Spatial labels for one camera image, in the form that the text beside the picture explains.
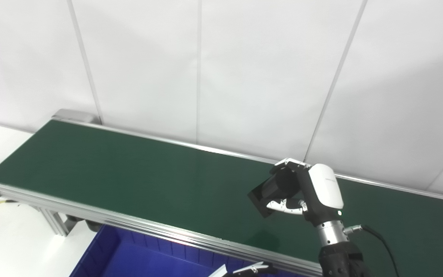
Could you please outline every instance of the white wall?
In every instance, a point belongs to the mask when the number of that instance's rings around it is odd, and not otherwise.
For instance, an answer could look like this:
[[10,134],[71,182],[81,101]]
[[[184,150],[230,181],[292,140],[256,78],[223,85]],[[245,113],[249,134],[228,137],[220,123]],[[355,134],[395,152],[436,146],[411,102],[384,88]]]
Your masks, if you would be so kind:
[[443,1],[0,0],[0,124],[59,108],[443,193]]
[[[0,163],[31,136],[0,126]],[[0,204],[0,275],[68,277],[94,236],[85,221],[66,238],[55,235],[33,207]]]

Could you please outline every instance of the black object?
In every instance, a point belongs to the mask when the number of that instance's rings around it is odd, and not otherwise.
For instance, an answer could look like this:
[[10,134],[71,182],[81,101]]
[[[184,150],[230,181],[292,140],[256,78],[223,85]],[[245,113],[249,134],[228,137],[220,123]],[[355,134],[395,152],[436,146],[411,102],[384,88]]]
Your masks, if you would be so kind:
[[374,229],[370,228],[370,226],[368,226],[368,225],[361,225],[361,226],[362,226],[363,231],[370,233],[374,237],[378,238],[384,244],[384,247],[387,250],[387,253],[389,253],[389,257],[391,257],[392,265],[394,266],[394,271],[396,272],[396,276],[399,277],[399,272],[398,272],[398,267],[396,265],[396,260],[394,259],[394,256],[392,255],[392,251],[389,248],[389,245],[387,245],[387,242],[385,242],[385,239],[383,238],[383,236],[380,235],[380,233],[374,231]]
[[79,221],[83,220],[83,219],[80,219],[79,217],[72,216],[72,215],[69,215],[69,214],[66,215],[66,218],[69,219],[70,221],[74,221],[74,222],[79,222]]
[[300,204],[300,199],[288,198],[286,200],[285,207],[287,209],[301,209],[302,205]]
[[262,217],[266,218],[274,212],[266,207],[270,201],[292,198],[299,189],[295,173],[289,168],[283,168],[255,187],[247,196]]
[[339,242],[320,249],[323,277],[371,277],[363,255],[352,242]]
[[102,224],[100,224],[98,222],[94,222],[94,221],[90,221],[90,220],[85,220],[85,222],[87,223],[88,228],[92,232],[98,232],[98,230],[100,230],[100,227],[102,227]]

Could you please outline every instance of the silver cylinder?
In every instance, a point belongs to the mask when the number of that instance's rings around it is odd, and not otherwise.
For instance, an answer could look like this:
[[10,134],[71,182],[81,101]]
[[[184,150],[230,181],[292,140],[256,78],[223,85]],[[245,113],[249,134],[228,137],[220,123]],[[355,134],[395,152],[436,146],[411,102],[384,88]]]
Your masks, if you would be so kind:
[[337,244],[338,242],[347,242],[350,239],[343,232],[343,222],[340,220],[327,221],[317,226],[320,244],[322,246]]

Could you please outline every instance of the aluminum frame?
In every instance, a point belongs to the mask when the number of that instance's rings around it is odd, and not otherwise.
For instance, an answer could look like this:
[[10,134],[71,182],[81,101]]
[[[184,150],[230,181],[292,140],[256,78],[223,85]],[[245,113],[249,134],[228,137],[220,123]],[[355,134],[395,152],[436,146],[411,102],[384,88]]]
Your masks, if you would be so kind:
[[69,235],[69,232],[76,225],[76,221],[72,221],[69,219],[63,221],[59,216],[58,212],[49,209],[44,209],[42,207],[35,207],[35,208],[42,213],[44,218],[47,220],[47,223],[49,223],[49,225],[51,226],[52,231],[54,231],[56,235],[62,235],[63,237],[66,237],[67,235]]
[[222,240],[209,235],[188,231],[146,219],[140,219],[126,214],[120,214],[118,212],[112,212],[106,209],[100,209],[98,207],[93,207],[42,193],[0,184],[0,197],[18,200],[21,203],[39,207],[40,209],[50,211],[57,210],[81,219],[88,219],[98,223],[116,226],[146,235],[152,235],[157,238],[190,245],[200,249],[216,252],[218,254],[229,255],[253,262],[258,262],[261,260],[271,262],[276,268],[308,277],[322,276],[322,271],[318,263],[278,254],[273,251],[250,247],[237,242]]

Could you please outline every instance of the cable connector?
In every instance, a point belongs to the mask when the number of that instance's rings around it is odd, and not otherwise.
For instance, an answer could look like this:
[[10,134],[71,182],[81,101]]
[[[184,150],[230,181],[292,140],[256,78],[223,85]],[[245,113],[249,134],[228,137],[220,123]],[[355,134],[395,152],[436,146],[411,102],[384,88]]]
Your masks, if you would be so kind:
[[362,231],[362,225],[353,225],[353,226],[349,226],[343,229],[343,233],[345,233],[345,235],[349,235],[351,233],[356,233],[356,232],[360,232]]

